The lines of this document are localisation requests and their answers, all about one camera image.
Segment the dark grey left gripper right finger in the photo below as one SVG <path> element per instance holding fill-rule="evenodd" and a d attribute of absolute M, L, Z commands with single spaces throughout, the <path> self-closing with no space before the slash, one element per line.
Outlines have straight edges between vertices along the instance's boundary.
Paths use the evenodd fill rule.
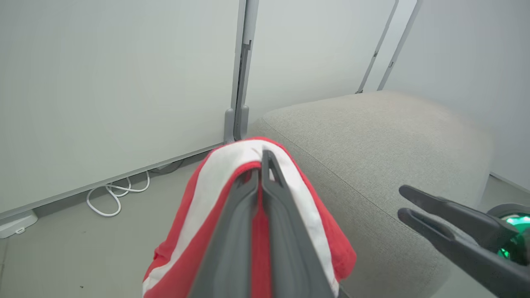
<path fill-rule="evenodd" d="M 272 294 L 275 298 L 335 295 L 274 153 L 263 151 L 263 207 L 269 222 Z"/>

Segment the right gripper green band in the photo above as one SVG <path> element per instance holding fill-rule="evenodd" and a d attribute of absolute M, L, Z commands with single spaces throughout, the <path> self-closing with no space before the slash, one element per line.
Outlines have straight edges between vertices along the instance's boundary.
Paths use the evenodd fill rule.
<path fill-rule="evenodd" d="M 426 238 L 453 264 L 498 298 L 530 296 L 529 206 L 501 204 L 485 214 L 410 185 L 402 185 L 399 193 L 425 212 L 453 224 L 481 246 L 459 239 L 450 227 L 417 211 L 399 209 L 399 220 Z M 500 250 L 497 255 L 486 249 Z"/>

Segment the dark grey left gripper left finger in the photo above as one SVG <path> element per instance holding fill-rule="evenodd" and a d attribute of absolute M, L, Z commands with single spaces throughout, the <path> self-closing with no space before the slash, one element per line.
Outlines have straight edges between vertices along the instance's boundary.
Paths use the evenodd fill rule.
<path fill-rule="evenodd" d="M 249 298 L 252 271 L 252 221 L 259 171 L 236 178 L 202 259 L 190 298 Z"/>

